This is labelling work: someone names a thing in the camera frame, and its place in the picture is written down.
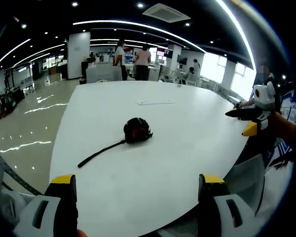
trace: man in white shirt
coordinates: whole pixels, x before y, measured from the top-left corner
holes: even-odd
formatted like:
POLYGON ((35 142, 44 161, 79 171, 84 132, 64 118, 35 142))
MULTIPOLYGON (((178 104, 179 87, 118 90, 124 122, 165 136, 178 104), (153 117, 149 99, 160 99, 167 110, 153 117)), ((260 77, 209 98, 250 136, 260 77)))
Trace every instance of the man in white shirt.
POLYGON ((197 59, 196 58, 194 58, 194 60, 193 60, 193 62, 194 62, 194 74, 197 76, 197 77, 199 77, 199 75, 200 75, 200 70, 201 70, 201 65, 199 65, 199 63, 198 63, 198 61, 197 61, 197 59))
POLYGON ((114 55, 113 66, 120 66, 122 70, 122 78, 123 80, 127 80, 127 72, 125 67, 125 51, 123 47, 125 46, 125 41, 120 39, 117 43, 117 49, 114 55))

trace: air conditioning vent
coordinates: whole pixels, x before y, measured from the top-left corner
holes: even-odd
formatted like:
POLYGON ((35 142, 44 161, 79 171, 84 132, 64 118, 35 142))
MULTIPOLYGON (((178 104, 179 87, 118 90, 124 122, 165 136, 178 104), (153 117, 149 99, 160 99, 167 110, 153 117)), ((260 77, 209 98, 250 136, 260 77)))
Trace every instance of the air conditioning vent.
POLYGON ((157 3, 147 9, 143 12, 143 15, 151 16, 168 23, 191 19, 187 15, 161 3, 157 3))

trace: woman in pink shirt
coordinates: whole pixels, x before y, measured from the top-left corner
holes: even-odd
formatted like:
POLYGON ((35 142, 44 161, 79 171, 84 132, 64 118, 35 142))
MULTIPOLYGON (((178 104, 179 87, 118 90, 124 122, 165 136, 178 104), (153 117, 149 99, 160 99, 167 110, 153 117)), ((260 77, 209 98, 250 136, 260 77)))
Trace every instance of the woman in pink shirt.
POLYGON ((148 46, 145 45, 143 49, 137 52, 135 58, 136 64, 136 76, 135 80, 148 80, 148 63, 151 61, 151 54, 148 50, 148 46))

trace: desk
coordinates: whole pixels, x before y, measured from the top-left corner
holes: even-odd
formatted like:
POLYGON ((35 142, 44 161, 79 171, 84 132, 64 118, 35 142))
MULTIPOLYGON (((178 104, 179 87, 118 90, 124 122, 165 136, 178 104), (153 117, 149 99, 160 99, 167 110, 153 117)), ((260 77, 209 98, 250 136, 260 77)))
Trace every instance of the desk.
POLYGON ((240 155, 245 121, 212 91, 173 83, 112 81, 78 85, 63 115, 49 179, 76 175, 78 228, 88 236, 137 237, 197 205, 201 173, 225 175, 240 155), (172 104, 141 105, 137 102, 172 104), (145 119, 153 137, 89 155, 123 139, 123 127, 145 119))

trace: black ceiling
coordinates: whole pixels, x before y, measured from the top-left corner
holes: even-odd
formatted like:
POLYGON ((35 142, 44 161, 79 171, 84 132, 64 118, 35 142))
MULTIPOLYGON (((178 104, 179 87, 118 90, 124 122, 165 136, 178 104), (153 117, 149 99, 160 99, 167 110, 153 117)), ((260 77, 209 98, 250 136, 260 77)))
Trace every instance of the black ceiling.
MULTIPOLYGON (((69 34, 82 32, 84 29, 87 31, 90 30, 92 39, 128 39, 164 44, 165 46, 169 43, 169 41, 163 38, 142 34, 142 32, 147 32, 168 38, 169 40, 185 45, 191 50, 198 51, 193 46, 179 39, 154 30, 145 30, 138 26, 112 23, 73 26, 74 22, 79 21, 112 19, 138 22, 167 30, 197 45, 201 45, 208 52, 220 54, 224 54, 224 51, 233 52, 242 58, 249 58, 245 45, 233 23, 214 0, 185 0, 184 2, 173 0, 120 0, 116 2, 109 0, 77 0, 79 3, 78 7, 72 7, 71 2, 71 0, 22 0, 11 1, 9 3, 0 1, 0 59, 21 42, 31 39, 31 41, 8 55, 0 63, 0 66, 2 65, 3 68, 11 67, 33 53, 63 43, 65 39, 68 39, 69 34), (138 2, 142 2, 145 7, 141 9, 137 8, 138 2), (186 14, 191 19, 188 21, 166 23, 142 15, 142 12, 156 3, 163 3, 170 6, 186 14), (13 17, 17 17, 20 22, 17 23, 13 17), (185 22, 189 22, 191 26, 186 27, 185 22), (21 29, 20 23, 26 23, 28 25, 27 28, 24 30, 21 29), (91 30, 93 28, 111 29, 91 30), (112 28, 123 28, 134 31, 113 31, 112 28)), ((259 1, 254 1, 253 4, 256 7, 260 6, 259 1)), ((264 8, 261 8, 262 11, 267 12, 268 8, 265 7, 266 5, 264 4, 262 6, 264 6, 264 8)), ((271 19, 276 19, 275 16, 269 14, 268 18, 271 21, 271 19)), ((56 48, 51 51, 51 54, 57 53, 59 50, 60 48, 56 48)))

